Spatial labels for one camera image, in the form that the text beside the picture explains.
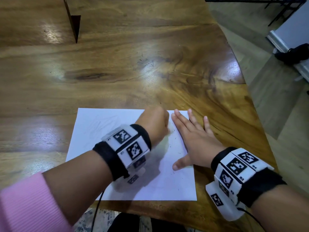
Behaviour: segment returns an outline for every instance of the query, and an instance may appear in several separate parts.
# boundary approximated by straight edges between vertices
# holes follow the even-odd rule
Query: sheet of paper
[[[79,108],[66,161],[91,150],[101,138],[121,124],[133,124],[143,110]],[[187,111],[180,111],[188,118]],[[123,178],[111,183],[102,200],[197,200],[193,167],[173,171],[185,156],[183,140],[171,117],[171,133],[147,155],[145,173],[132,185]]]

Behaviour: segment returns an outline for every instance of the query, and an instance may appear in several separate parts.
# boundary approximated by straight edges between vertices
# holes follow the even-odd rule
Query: finger
[[[204,131],[203,127],[198,123],[198,121],[196,120],[195,116],[193,115],[192,109],[188,110],[188,116],[189,119],[191,121],[191,123],[198,129],[201,131]]]
[[[179,160],[177,160],[174,164],[173,164],[173,170],[177,171],[179,169],[182,169],[184,167],[190,166],[192,165],[192,162],[190,160],[190,156],[186,155],[182,158],[180,158]]]
[[[171,117],[172,117],[172,121],[174,122],[176,128],[180,132],[181,136],[184,138],[186,134],[189,133],[189,130],[184,125],[184,123],[181,122],[180,119],[178,119],[178,117],[174,113],[172,113]]]
[[[211,130],[211,126],[209,124],[208,117],[204,116],[203,121],[204,121],[204,129],[205,129],[206,133],[208,133],[209,135],[214,135],[214,133]]]
[[[177,118],[187,127],[187,129],[192,132],[194,131],[196,128],[195,126],[191,123],[191,121],[189,121],[186,117],[184,117],[178,109],[175,109],[175,115],[177,116]]]
[[[168,126],[168,119],[170,118],[170,114],[168,113],[167,110],[164,110],[164,124],[165,124],[165,127]]]

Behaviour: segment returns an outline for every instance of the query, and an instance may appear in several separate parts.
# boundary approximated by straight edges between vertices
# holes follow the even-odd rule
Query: left hand
[[[135,122],[148,132],[152,148],[168,134],[169,116],[168,111],[160,106],[147,107]]]

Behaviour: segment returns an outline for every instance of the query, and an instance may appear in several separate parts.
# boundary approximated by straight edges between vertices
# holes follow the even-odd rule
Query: ribbed pink sleeve
[[[0,193],[0,231],[72,232],[42,173]]]

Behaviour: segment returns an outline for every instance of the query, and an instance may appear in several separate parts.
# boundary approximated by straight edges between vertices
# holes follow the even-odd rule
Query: wire
[[[91,232],[93,232],[93,227],[95,226],[95,217],[96,217],[96,214],[98,212],[98,206],[101,203],[101,199],[102,199],[103,194],[104,194],[104,191],[101,193],[100,199],[98,200],[98,204],[97,204],[97,207],[95,209],[95,215],[93,216],[93,220],[92,220]]]
[[[264,227],[261,225],[261,223],[257,220],[257,218],[255,218],[251,213],[249,213],[248,211],[246,211],[245,209],[243,208],[237,208],[239,211],[243,211],[245,212],[246,214],[248,214],[249,216],[251,216],[257,223],[259,223],[259,225],[263,228],[264,231],[266,231],[264,229]]]

